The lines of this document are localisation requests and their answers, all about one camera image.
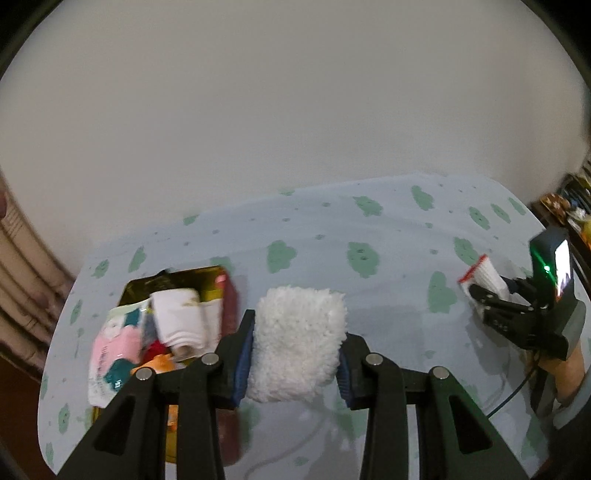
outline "tablecloth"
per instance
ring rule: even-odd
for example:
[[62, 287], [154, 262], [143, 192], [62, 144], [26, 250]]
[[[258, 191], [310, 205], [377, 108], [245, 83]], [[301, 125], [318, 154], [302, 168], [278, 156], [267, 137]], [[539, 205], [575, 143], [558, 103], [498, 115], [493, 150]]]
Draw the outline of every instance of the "tablecloth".
[[[481, 254], [502, 275], [525, 276], [528, 240], [541, 230], [493, 180], [410, 174], [285, 189], [102, 245], [88, 256], [51, 343], [38, 409], [44, 458], [57, 472], [90, 427], [88, 362], [107, 311], [129, 280], [165, 268], [224, 265], [240, 314], [270, 287], [343, 292], [350, 332], [401, 367], [448, 367], [487, 413], [521, 382], [524, 364], [517, 348], [482, 326], [457, 279]], [[578, 279], [575, 293], [590, 311]], [[245, 399], [240, 410], [244, 455], [226, 468], [228, 479], [358, 478], [367, 415], [345, 408], [335, 382], [310, 403]], [[533, 474], [547, 456], [548, 426], [532, 414], [527, 389], [492, 422]], [[410, 478], [418, 478], [416, 422], [409, 425]], [[167, 465], [167, 478], [173, 474]]]

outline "curtain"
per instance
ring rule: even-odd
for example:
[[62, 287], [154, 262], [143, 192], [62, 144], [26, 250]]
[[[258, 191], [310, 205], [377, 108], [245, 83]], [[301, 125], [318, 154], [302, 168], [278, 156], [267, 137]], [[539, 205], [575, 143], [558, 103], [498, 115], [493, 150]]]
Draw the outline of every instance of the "curtain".
[[0, 355], [40, 380], [71, 275], [22, 214], [0, 172]]

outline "cable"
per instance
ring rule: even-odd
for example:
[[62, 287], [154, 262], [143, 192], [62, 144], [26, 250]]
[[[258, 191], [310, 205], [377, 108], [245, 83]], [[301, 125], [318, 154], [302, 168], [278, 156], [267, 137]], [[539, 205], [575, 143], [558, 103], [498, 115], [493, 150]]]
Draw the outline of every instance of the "cable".
[[519, 384], [519, 387], [514, 389], [513, 392], [511, 393], [511, 395], [509, 395], [506, 399], [504, 399], [501, 403], [499, 403], [495, 407], [495, 409], [493, 411], [491, 411], [486, 416], [487, 419], [491, 418], [496, 412], [498, 412], [501, 408], [503, 408], [505, 405], [507, 405], [513, 399], [513, 397], [515, 397], [519, 393], [519, 390], [521, 390], [525, 386], [525, 384], [530, 380], [531, 376], [534, 374], [535, 370], [538, 368], [538, 363], [540, 363], [539, 356], [538, 356], [538, 359], [534, 362], [534, 365], [531, 367], [531, 370], [527, 373], [527, 375], [523, 379], [523, 382], [521, 382]]

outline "box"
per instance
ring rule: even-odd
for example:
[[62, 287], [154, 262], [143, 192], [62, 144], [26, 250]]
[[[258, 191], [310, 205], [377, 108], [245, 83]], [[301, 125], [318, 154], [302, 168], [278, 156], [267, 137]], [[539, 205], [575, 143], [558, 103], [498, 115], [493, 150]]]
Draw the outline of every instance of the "box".
[[[236, 331], [238, 327], [238, 294], [230, 275], [223, 267], [204, 267], [180, 272], [166, 270], [153, 277], [130, 281], [124, 288], [118, 305], [129, 305], [146, 300], [155, 291], [170, 288], [193, 288], [199, 293], [201, 301], [222, 299], [222, 319], [220, 337]], [[100, 408], [93, 409], [93, 422], [100, 415]], [[224, 466], [232, 465], [240, 458], [240, 435], [238, 412], [236, 410], [217, 410], [217, 433], [220, 454]], [[166, 435], [166, 461], [176, 463], [177, 433], [171, 429]]]

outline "metal bolt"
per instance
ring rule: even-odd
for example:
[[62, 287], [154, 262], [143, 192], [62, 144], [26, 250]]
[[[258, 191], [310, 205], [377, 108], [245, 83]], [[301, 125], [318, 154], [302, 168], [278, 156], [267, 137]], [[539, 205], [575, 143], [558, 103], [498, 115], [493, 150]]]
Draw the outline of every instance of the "metal bolt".
[[449, 370], [445, 367], [435, 367], [433, 369], [433, 376], [439, 380], [445, 380], [449, 377]]
[[368, 356], [365, 357], [365, 361], [370, 365], [380, 365], [384, 361], [384, 357], [381, 356], [379, 353], [370, 353]]
[[216, 353], [206, 353], [205, 355], [203, 355], [201, 357], [201, 361], [205, 365], [215, 365], [216, 363], [218, 363], [220, 361], [220, 358], [218, 357], [218, 355]]
[[152, 369], [151, 368], [140, 368], [136, 373], [135, 376], [138, 380], [147, 380], [152, 376]]

